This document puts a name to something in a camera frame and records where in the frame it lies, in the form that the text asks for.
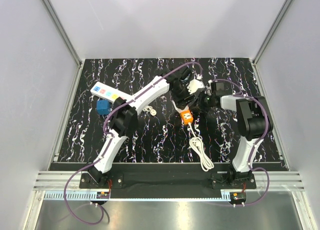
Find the blue cube socket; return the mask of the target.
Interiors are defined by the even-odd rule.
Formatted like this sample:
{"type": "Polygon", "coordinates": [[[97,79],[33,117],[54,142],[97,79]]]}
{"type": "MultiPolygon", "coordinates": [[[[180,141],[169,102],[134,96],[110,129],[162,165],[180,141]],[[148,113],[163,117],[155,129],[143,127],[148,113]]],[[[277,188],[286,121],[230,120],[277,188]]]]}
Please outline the blue cube socket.
{"type": "Polygon", "coordinates": [[[100,116],[107,116],[110,113],[110,102],[105,99],[96,102],[96,112],[100,116]]]}

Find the white multicolour power strip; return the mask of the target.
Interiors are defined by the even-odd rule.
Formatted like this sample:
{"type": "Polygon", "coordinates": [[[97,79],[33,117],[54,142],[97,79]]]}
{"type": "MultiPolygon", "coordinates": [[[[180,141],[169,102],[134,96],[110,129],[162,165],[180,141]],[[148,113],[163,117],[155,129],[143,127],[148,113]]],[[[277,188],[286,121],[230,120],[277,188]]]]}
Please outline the white multicolour power strip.
{"type": "Polygon", "coordinates": [[[117,98],[127,99],[129,97],[128,94],[101,82],[96,82],[90,89],[90,92],[92,95],[107,100],[110,103],[114,103],[117,98]]]}

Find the orange power strip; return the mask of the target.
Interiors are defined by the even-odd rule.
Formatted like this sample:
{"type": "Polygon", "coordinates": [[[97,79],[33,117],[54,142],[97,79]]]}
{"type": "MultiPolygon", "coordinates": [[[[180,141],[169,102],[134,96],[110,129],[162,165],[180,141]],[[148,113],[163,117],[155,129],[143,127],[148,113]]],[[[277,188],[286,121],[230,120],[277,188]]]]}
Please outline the orange power strip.
{"type": "Polygon", "coordinates": [[[182,122],[184,125],[191,124],[194,120],[193,115],[190,110],[185,110],[180,113],[182,122]]]}

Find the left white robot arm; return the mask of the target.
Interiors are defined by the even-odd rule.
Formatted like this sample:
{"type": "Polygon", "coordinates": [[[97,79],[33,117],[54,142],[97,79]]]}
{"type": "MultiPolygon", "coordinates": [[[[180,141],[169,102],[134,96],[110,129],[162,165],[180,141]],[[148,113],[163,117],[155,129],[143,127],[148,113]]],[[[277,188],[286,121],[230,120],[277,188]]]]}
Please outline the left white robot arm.
{"type": "Polygon", "coordinates": [[[114,100],[112,111],[103,123],[105,144],[93,163],[87,166],[90,182],[95,187],[103,188],[108,183],[107,172],[111,170],[115,156],[124,141],[135,132],[138,116],[148,104],[169,92],[179,113],[189,109],[195,97],[189,89],[193,73],[188,65],[163,70],[135,94],[128,98],[120,95],[114,100]]]}

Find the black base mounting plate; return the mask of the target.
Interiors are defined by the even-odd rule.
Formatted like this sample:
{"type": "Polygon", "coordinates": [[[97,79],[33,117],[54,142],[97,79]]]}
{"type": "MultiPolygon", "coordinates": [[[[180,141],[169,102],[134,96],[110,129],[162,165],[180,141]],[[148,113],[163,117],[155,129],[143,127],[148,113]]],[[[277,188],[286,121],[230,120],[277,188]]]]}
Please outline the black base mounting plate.
{"type": "Polygon", "coordinates": [[[243,184],[229,184],[225,178],[227,163],[218,163],[204,172],[198,163],[114,163],[109,172],[95,182],[83,172],[81,189],[111,188],[113,199],[213,199],[222,197],[221,191],[255,190],[255,177],[243,184]]]}

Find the white cube socket adapter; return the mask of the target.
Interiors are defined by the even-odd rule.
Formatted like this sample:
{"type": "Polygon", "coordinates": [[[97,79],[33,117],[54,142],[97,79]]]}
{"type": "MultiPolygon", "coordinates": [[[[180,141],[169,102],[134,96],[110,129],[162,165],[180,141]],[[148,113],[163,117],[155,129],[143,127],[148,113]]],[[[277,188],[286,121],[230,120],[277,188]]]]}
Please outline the white cube socket adapter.
{"type": "Polygon", "coordinates": [[[174,101],[172,101],[172,104],[173,104],[173,107],[174,109],[180,114],[182,112],[185,112],[185,111],[188,111],[189,110],[189,106],[186,105],[185,107],[181,107],[181,106],[178,106],[177,103],[175,103],[174,101]]]}

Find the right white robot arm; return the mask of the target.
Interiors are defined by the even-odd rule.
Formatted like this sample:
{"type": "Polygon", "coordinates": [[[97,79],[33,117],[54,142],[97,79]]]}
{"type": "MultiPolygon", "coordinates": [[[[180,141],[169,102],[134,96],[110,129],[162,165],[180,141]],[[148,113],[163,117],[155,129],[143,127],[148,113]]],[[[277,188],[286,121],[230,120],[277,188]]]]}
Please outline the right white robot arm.
{"type": "Polygon", "coordinates": [[[240,141],[237,152],[225,174],[212,178],[212,183],[231,188],[243,188],[253,180],[253,161],[264,138],[272,132],[274,123],[264,96],[232,94],[226,80],[211,80],[199,94],[201,110],[220,108],[236,113],[240,141]]]}

